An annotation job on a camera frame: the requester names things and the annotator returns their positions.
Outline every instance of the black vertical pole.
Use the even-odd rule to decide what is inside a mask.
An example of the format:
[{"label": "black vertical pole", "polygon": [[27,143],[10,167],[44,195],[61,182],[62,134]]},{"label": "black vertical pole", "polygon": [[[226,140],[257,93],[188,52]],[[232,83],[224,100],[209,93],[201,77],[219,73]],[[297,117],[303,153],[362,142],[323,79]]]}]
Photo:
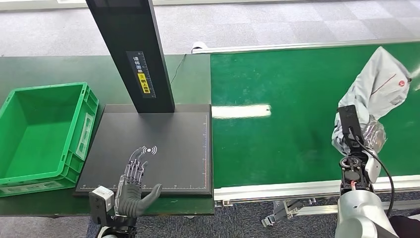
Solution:
[{"label": "black vertical pole", "polygon": [[174,112],[152,0],[86,2],[137,112]]}]

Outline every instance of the green tabletop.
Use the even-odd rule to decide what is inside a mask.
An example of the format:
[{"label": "green tabletop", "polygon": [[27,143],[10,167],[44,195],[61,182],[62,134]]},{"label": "green tabletop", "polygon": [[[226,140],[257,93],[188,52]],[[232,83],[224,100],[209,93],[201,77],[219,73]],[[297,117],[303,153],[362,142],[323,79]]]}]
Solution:
[{"label": "green tabletop", "polygon": [[[210,60],[213,106],[270,106],[265,117],[213,118],[214,187],[340,179],[342,156],[330,139],[336,107],[377,47],[188,56],[172,84],[177,103],[209,103]],[[420,43],[384,47],[408,70],[420,67]],[[170,78],[181,58],[166,57]],[[75,81],[89,83],[100,110],[105,103],[130,101],[110,57],[0,58],[0,70],[0,102],[15,87]],[[388,140],[379,155],[394,176],[420,171],[418,84],[416,77],[406,102],[381,119]],[[0,215],[88,213],[87,200],[71,194],[68,189],[2,198]],[[205,198],[160,198],[149,209],[150,214],[212,211],[212,200]]]},{"label": "green tabletop", "polygon": [[[269,117],[213,119],[214,186],[341,179],[331,145],[338,101],[377,47],[212,55],[213,107],[271,106]],[[419,70],[420,43],[384,47]],[[379,156],[393,176],[420,174],[419,84],[417,76],[407,100],[380,120],[388,140]]]},{"label": "green tabletop", "polygon": [[[174,100],[178,104],[210,104],[210,57],[166,56]],[[10,90],[18,87],[88,82],[100,101],[105,104],[128,104],[131,99],[109,56],[88,57],[1,57],[0,106]],[[101,113],[95,121],[98,127]],[[72,196],[74,189],[31,193],[0,199],[1,215],[89,214],[87,197]],[[163,197],[147,214],[211,214],[212,198]]]}]

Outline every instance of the yellow warning label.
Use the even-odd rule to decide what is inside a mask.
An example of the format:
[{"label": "yellow warning label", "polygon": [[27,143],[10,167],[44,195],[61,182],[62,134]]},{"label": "yellow warning label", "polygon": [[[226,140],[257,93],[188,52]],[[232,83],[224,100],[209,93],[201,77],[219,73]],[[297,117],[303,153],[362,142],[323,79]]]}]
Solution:
[{"label": "yellow warning label", "polygon": [[144,93],[150,93],[149,85],[147,84],[146,76],[144,73],[138,73],[137,76],[139,77],[140,85],[142,86]]}]

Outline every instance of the gray robotic arm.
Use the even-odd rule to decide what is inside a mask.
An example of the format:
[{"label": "gray robotic arm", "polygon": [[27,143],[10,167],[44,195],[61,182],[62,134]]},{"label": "gray robotic arm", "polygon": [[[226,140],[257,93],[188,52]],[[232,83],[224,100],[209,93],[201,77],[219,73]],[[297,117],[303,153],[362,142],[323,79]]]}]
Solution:
[{"label": "gray robotic arm", "polygon": [[373,189],[372,184],[379,176],[381,162],[375,151],[363,145],[356,108],[349,105],[340,107],[338,112],[350,153],[339,164],[342,182],[335,237],[398,238]]},{"label": "gray robotic arm", "polygon": [[141,163],[141,155],[127,163],[115,199],[114,193],[103,186],[89,192],[92,220],[101,225],[97,238],[134,238],[137,217],[159,198],[161,184],[141,198],[141,180],[147,165],[147,161]]}]

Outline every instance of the green storage bin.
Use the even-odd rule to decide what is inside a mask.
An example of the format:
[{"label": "green storage bin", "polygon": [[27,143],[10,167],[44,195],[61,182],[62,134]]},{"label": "green storage bin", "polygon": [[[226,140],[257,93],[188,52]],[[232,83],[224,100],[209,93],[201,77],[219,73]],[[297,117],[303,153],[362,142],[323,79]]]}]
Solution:
[{"label": "green storage bin", "polygon": [[85,82],[11,91],[0,109],[0,197],[74,187],[98,104]]}]

